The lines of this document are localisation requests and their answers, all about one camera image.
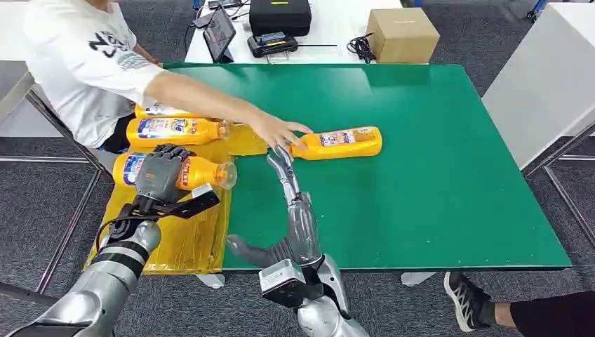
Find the person's right hand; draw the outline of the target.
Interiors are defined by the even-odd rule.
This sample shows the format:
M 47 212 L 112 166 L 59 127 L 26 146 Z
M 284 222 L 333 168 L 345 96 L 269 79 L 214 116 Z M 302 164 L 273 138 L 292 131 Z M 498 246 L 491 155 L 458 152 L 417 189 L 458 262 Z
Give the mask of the person's right hand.
M 307 146 L 295 135 L 295 131 L 312 134 L 313 131 L 303 124 L 284 121 L 267 113 L 259 113 L 251 117 L 247 124 L 270 147 L 282 147 L 290 151 L 291 145 L 306 149 Z

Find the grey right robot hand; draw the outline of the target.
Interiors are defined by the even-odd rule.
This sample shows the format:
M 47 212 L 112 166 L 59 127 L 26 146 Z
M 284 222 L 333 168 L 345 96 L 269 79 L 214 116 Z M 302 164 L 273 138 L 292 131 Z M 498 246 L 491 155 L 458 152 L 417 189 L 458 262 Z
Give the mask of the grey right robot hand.
M 226 237 L 227 247 L 237 258 L 266 268 L 281 260 L 290 259 L 300 266 L 318 263 L 323 258 L 317 222 L 308 192 L 300 189 L 293 169 L 293 158 L 282 146 L 275 146 L 267 154 L 268 164 L 275 170 L 283 188 L 287 204 L 286 236 L 269 248 L 252 246 L 236 234 Z

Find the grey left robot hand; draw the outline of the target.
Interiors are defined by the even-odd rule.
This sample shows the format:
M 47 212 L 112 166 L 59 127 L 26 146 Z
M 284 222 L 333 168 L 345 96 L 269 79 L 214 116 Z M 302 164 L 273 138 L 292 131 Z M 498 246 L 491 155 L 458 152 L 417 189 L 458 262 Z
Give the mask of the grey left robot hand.
M 135 191 L 138 195 L 162 204 L 175 203 L 189 194 L 177 186 L 184 162 L 192 151 L 170 143 L 157 145 L 147 154 L 137 174 Z

